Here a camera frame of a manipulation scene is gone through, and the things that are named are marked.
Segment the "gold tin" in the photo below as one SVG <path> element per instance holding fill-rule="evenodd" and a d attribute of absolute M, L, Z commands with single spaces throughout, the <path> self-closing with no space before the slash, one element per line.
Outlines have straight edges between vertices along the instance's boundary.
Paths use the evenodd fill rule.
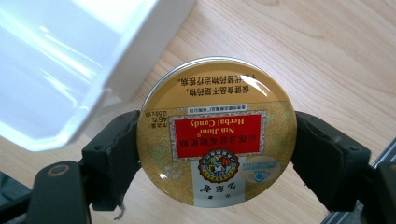
<path fill-rule="evenodd" d="M 296 118 L 283 89 L 260 68 L 209 57 L 163 77 L 143 105 L 138 152 L 149 179 L 200 207 L 245 202 L 286 169 Z"/>

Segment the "circular logo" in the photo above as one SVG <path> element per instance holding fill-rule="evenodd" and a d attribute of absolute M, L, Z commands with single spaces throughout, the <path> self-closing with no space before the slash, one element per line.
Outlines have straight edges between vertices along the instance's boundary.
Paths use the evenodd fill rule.
<path fill-rule="evenodd" d="M 211 183 L 222 183 L 238 172 L 238 157 L 231 151 L 218 148 L 206 153 L 199 160 L 200 175 Z"/>

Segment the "round tin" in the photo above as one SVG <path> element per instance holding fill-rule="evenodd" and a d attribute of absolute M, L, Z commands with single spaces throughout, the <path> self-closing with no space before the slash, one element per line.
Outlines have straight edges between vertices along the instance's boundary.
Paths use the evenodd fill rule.
<path fill-rule="evenodd" d="M 163 77 L 143 105 L 137 145 L 149 179 L 200 207 L 245 202 L 286 169 L 296 118 L 282 88 L 258 67 L 210 57 Z"/>

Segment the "wood grain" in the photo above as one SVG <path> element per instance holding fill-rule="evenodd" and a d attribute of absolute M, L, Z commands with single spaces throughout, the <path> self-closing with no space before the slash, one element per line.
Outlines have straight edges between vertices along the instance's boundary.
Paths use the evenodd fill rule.
<path fill-rule="evenodd" d="M 320 117 L 373 151 L 396 136 L 396 1 L 198 0 L 131 102 L 105 114 L 77 142 L 32 153 L 0 139 L 0 170 L 32 187 L 56 161 L 80 159 L 92 135 L 116 115 L 139 109 L 172 68 L 206 56 L 254 63 L 288 93 L 295 110 Z M 204 209 L 168 198 L 143 170 L 118 223 L 320 223 L 328 211 L 291 165 L 260 196 L 236 206 Z M 118 211 L 92 212 L 110 223 Z"/>

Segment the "herbal candy tin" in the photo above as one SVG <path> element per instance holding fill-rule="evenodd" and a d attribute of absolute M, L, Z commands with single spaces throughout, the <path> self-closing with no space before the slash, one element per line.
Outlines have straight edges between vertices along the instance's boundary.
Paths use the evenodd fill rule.
<path fill-rule="evenodd" d="M 245 202 L 286 169 L 296 119 L 282 88 L 258 67 L 210 57 L 163 77 L 142 107 L 137 144 L 149 179 L 200 207 Z"/>

